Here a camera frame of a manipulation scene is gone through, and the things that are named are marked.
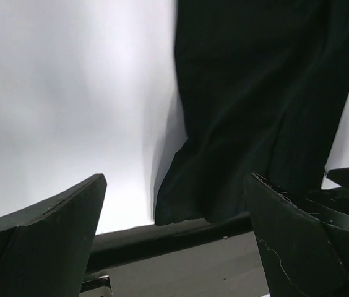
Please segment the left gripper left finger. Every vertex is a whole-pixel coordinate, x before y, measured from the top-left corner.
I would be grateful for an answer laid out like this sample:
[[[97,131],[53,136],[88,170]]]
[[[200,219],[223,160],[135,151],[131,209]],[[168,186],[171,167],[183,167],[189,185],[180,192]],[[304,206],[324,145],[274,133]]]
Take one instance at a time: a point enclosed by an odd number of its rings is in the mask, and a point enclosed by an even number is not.
[[[95,174],[0,217],[0,296],[78,296],[105,192]]]

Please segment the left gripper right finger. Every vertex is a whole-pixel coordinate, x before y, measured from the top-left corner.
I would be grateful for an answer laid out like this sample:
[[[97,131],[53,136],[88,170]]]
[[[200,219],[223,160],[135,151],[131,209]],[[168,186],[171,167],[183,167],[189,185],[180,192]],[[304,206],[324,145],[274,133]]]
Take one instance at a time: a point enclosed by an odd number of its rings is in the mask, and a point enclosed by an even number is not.
[[[349,296],[349,167],[335,189],[296,196],[251,173],[244,186],[271,296]]]

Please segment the black t-shirt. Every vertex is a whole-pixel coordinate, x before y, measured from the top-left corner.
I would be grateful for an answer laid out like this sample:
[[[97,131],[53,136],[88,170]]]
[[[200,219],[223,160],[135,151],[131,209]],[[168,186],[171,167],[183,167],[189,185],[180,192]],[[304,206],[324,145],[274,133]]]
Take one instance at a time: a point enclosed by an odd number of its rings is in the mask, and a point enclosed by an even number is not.
[[[187,141],[158,226],[246,210],[255,172],[319,189],[349,93],[349,1],[179,1],[174,59]]]

